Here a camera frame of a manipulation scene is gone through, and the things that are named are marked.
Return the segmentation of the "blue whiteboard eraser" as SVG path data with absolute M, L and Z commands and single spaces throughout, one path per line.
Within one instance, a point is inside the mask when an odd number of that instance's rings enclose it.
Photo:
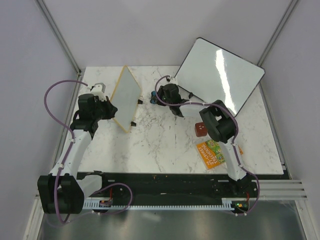
M 150 94 L 150 103 L 151 104 L 156 104 L 157 103 L 157 96 L 156 96 L 156 92 L 152 91 Z

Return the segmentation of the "yellow framed small whiteboard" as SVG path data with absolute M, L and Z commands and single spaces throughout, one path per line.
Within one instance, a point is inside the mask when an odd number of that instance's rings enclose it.
M 131 130 L 141 93 L 142 88 L 130 69 L 125 65 L 121 70 L 110 99 L 112 105 L 117 108 L 114 121 L 125 133 Z

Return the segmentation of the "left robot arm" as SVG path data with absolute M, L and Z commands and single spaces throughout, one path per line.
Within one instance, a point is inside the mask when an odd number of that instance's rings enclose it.
M 60 159 L 48 175 L 41 175 L 37 187 L 46 214 L 79 214 L 85 200 L 93 193 L 99 197 L 110 191 L 108 182 L 100 175 L 89 174 L 78 180 L 77 174 L 84 153 L 93 140 L 100 120 L 115 117 L 117 108 L 107 96 L 99 98 L 92 93 L 78 97 L 78 110 L 70 125 L 69 145 L 64 147 Z

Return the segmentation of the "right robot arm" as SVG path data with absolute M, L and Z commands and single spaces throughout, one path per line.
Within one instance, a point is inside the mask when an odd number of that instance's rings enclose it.
M 230 181 L 230 193 L 240 197 L 247 191 L 251 184 L 251 174 L 244 168 L 239 146 L 236 144 L 238 123 L 221 100 L 211 104 L 190 102 L 181 97 L 176 84 L 169 83 L 153 90 L 150 102 L 169 107 L 177 117 L 200 116 L 209 137 L 221 147 Z

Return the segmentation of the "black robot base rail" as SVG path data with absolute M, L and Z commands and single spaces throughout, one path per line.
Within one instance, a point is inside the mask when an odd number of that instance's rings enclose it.
M 103 191 L 93 197 L 110 197 L 114 205 L 217 205 L 222 199 L 254 199 L 258 187 L 252 176 L 238 182 L 227 174 L 111 173 L 102 177 Z

